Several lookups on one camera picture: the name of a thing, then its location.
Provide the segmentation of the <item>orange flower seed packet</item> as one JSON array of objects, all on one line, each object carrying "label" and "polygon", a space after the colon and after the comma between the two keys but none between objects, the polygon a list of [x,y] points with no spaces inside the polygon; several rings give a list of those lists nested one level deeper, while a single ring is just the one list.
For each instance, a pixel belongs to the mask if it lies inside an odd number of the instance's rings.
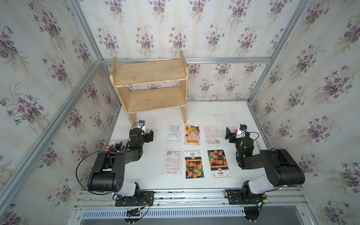
[{"label": "orange flower seed packet", "polygon": [[231,174],[224,150],[208,150],[207,153],[212,178],[230,177]]}]

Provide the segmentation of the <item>pink white seed packet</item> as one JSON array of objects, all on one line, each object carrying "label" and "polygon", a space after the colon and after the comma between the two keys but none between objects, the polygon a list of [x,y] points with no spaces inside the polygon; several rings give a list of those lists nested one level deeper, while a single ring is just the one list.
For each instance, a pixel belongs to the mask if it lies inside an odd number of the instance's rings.
[{"label": "pink white seed packet", "polygon": [[206,125],[203,127],[203,130],[205,144],[207,146],[219,146],[221,144],[218,127],[216,125]]}]

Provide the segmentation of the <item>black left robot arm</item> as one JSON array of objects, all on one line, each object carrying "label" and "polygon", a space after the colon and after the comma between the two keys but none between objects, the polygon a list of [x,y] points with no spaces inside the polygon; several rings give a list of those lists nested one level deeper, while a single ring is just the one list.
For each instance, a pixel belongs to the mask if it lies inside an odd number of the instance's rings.
[{"label": "black left robot arm", "polygon": [[136,206],[140,209],[153,206],[154,191],[142,191],[136,182],[125,179],[125,166],[139,161],[143,155],[143,145],[153,141],[154,133],[144,130],[145,121],[140,120],[129,130],[129,139],[126,145],[109,145],[106,151],[97,152],[97,158],[90,172],[87,186],[78,178],[76,167],[75,175],[79,185],[87,192],[104,196],[111,194],[116,207]]}]

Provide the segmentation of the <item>white printed seed packet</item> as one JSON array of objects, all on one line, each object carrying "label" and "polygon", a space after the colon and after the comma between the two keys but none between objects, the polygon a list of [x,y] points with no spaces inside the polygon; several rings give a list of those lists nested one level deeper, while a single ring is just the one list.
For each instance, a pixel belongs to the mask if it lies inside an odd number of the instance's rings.
[{"label": "white printed seed packet", "polygon": [[167,128],[166,141],[181,140],[182,125],[169,124]]}]

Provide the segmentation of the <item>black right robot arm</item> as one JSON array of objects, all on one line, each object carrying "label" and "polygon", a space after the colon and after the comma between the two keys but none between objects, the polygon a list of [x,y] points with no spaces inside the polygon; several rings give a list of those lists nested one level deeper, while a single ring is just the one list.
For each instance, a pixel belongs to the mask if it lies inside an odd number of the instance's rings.
[{"label": "black right robot arm", "polygon": [[225,197],[230,205],[257,205],[266,202],[266,193],[283,186],[302,185],[304,172],[285,149],[260,150],[254,155],[255,140],[250,137],[247,126],[240,125],[237,133],[226,129],[225,139],[234,143],[236,161],[242,170],[263,168],[265,174],[250,181],[245,181],[241,189],[227,189]]}]

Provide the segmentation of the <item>pink pen cup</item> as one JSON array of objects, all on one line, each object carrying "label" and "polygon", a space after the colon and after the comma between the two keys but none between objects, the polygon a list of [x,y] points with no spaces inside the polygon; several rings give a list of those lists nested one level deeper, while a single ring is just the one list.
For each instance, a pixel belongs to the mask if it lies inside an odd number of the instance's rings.
[{"label": "pink pen cup", "polygon": [[120,142],[113,142],[112,144],[106,144],[105,142],[103,142],[103,144],[106,147],[106,152],[119,152],[121,150],[124,150],[124,144],[122,141]]}]

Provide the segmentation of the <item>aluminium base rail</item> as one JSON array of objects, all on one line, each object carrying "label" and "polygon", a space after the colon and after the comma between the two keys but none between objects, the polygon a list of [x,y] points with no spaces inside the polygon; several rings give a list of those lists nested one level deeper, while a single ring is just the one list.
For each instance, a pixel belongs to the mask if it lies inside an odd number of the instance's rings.
[{"label": "aluminium base rail", "polygon": [[134,216],[130,211],[135,206],[116,206],[112,195],[96,196],[81,191],[71,211],[67,224],[79,225],[86,219],[121,219],[134,223],[146,218],[214,218],[249,217],[254,208],[257,215],[268,209],[280,212],[294,208],[295,218],[303,224],[310,224],[314,217],[306,199],[298,187],[283,187],[266,194],[264,203],[255,205],[231,205],[229,194],[222,188],[200,189],[155,189],[149,206]]}]

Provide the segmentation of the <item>white text seed packet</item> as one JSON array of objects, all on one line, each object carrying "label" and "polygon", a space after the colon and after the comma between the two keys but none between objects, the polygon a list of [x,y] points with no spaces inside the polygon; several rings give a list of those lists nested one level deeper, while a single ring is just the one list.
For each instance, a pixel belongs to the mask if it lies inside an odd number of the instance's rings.
[{"label": "white text seed packet", "polygon": [[163,175],[181,176],[182,149],[166,149],[163,165]]}]

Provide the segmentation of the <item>wooden ruler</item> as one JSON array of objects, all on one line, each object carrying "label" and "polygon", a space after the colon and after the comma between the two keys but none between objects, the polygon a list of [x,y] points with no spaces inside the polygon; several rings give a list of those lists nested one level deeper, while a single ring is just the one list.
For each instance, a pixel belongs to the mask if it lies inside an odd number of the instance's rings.
[{"label": "wooden ruler", "polygon": [[259,141],[256,141],[256,145],[257,145],[258,150],[260,151],[262,149],[262,147],[261,147]]}]

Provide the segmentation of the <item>orange marigold seed packet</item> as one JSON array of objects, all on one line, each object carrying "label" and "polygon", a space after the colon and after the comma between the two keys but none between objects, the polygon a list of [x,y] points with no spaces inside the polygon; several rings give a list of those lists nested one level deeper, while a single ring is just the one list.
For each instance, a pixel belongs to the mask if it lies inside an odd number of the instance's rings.
[{"label": "orange marigold seed packet", "polygon": [[200,151],[184,151],[186,179],[204,178]]}]

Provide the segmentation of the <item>colourful cartoon seed packet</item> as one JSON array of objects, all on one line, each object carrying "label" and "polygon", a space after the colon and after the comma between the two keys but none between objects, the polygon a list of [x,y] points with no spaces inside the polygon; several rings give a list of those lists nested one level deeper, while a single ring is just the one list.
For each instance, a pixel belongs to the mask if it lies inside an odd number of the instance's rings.
[{"label": "colourful cartoon seed packet", "polygon": [[201,145],[200,126],[199,125],[185,125],[185,145]]}]

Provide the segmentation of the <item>wooden two-tier shelf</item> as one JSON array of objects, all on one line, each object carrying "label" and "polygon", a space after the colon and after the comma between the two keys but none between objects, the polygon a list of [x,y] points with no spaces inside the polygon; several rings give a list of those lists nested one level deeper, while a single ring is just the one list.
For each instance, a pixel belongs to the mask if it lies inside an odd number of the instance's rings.
[{"label": "wooden two-tier shelf", "polygon": [[[110,81],[120,99],[130,124],[142,112],[180,108],[187,121],[189,69],[183,52],[173,60],[120,64],[112,60]],[[130,86],[179,82],[177,87],[130,92]]]}]

